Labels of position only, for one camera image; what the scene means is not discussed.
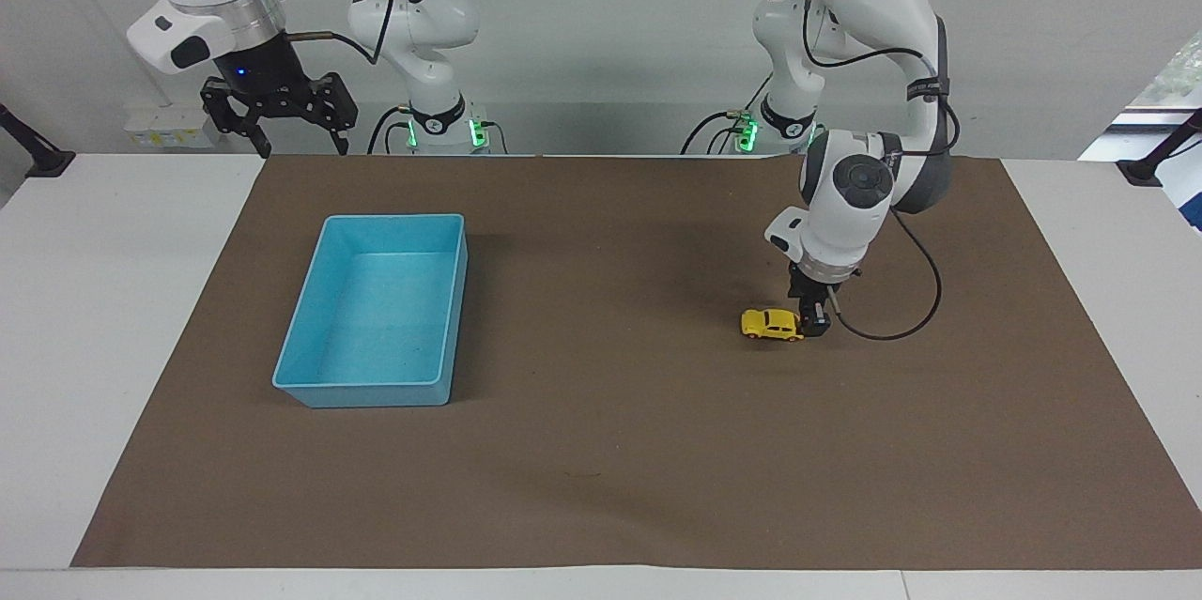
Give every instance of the gray wall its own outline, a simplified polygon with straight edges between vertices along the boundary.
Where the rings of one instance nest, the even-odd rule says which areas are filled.
[[[0,100],[65,147],[129,152],[125,108],[196,100],[210,73],[149,73],[120,31],[156,0],[0,0]],[[349,0],[288,0],[290,28],[345,28]],[[703,113],[743,105],[767,73],[751,36],[758,0],[476,0],[483,31],[451,53],[464,89],[507,126],[514,152],[674,152]],[[932,0],[952,40],[962,153],[1070,159],[1202,26],[1188,0]],[[338,71],[362,102],[362,150],[387,66],[339,44],[300,44],[310,75]],[[888,130],[904,82],[887,63],[833,78],[831,125]],[[302,123],[268,126],[280,152],[329,152]],[[244,152],[244,145],[225,150]],[[0,190],[14,148],[0,138]]]

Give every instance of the white table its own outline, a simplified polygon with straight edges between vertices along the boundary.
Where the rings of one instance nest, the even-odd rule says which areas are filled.
[[[65,570],[260,166],[82,155],[0,209],[0,599],[1202,598],[1202,571]],[[1202,503],[1202,238],[1112,166],[1006,167]]]

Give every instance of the brown surface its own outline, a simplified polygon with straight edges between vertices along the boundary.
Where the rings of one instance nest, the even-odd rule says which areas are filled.
[[[1202,515],[995,161],[914,226],[918,337],[752,343],[798,160],[267,162],[75,564],[1202,568]],[[270,378],[322,220],[463,212],[452,404]],[[844,293],[922,315],[888,224]]]

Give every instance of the yellow toy car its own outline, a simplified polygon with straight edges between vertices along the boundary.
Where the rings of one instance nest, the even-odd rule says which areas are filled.
[[[802,317],[787,309],[748,309],[743,313],[743,334],[751,339],[798,341],[803,339],[797,334],[801,322]]]

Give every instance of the light blue tray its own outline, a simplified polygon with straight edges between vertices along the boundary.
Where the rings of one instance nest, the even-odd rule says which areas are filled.
[[[468,271],[463,215],[335,215],[272,384],[310,408],[451,398]]]

